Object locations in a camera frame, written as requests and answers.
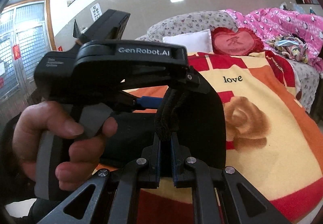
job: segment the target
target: fingernail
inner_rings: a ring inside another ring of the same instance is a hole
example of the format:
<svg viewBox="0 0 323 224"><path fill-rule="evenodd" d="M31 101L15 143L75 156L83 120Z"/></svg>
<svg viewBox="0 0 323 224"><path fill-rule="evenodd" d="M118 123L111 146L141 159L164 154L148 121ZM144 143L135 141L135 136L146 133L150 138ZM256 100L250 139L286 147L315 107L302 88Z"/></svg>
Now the fingernail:
<svg viewBox="0 0 323 224"><path fill-rule="evenodd" d="M64 124L65 130L73 136L81 135L84 132L83 126L72 119L68 119Z"/></svg>

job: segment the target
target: heart-shaped cushion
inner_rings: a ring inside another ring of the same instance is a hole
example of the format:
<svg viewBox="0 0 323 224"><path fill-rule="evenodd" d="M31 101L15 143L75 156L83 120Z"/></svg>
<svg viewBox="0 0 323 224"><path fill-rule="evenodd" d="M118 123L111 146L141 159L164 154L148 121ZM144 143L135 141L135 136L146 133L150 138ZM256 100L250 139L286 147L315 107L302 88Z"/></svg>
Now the heart-shaped cushion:
<svg viewBox="0 0 323 224"><path fill-rule="evenodd" d="M252 52L263 52L264 44L248 28L239 28L235 33L224 27L211 32L213 52L217 54L245 56Z"/></svg>

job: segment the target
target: door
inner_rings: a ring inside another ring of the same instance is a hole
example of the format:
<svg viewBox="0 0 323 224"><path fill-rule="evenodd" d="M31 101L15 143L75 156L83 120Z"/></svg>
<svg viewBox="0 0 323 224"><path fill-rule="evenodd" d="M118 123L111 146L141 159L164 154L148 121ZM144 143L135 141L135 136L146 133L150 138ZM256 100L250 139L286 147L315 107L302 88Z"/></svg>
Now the door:
<svg viewBox="0 0 323 224"><path fill-rule="evenodd" d="M13 56L19 45L20 58ZM0 130L29 104L34 70L50 51L44 2L26 3L0 14Z"/></svg>
<svg viewBox="0 0 323 224"><path fill-rule="evenodd" d="M27 106L25 83L12 56L13 34L0 37L0 130Z"/></svg>
<svg viewBox="0 0 323 224"><path fill-rule="evenodd" d="M20 47L22 70L29 94L36 89L34 71L42 57L48 52L45 24L19 31L16 34L16 43Z"/></svg>

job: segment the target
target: pink blanket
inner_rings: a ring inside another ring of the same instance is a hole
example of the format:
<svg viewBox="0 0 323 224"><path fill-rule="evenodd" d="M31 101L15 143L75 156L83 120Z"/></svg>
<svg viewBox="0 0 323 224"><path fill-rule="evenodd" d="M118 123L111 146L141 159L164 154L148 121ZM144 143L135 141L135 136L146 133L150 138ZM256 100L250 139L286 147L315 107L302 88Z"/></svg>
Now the pink blanket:
<svg viewBox="0 0 323 224"><path fill-rule="evenodd" d="M272 50L266 41L277 35L297 34L308 46L308 63L323 72L323 61L318 57L323 45L323 18L316 15L289 12L279 8L265 8L243 16L233 10L223 10L235 21L238 28L246 27L264 42L266 50Z"/></svg>

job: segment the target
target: human hand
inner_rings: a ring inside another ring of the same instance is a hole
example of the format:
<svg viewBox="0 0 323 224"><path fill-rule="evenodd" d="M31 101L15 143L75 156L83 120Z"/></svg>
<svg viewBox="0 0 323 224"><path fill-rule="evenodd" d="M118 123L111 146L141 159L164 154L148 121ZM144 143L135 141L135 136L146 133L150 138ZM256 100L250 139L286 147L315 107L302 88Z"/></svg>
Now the human hand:
<svg viewBox="0 0 323 224"><path fill-rule="evenodd" d="M84 131L54 101L46 101L26 108L15 128L12 147L26 176L35 181L36 159L43 131L66 139L74 139ZM92 174L104 152L106 138L117 132L117 122L109 117L102 127L102 134L91 139L74 142L69 148L69 162L57 166L55 175L61 190L74 191Z"/></svg>

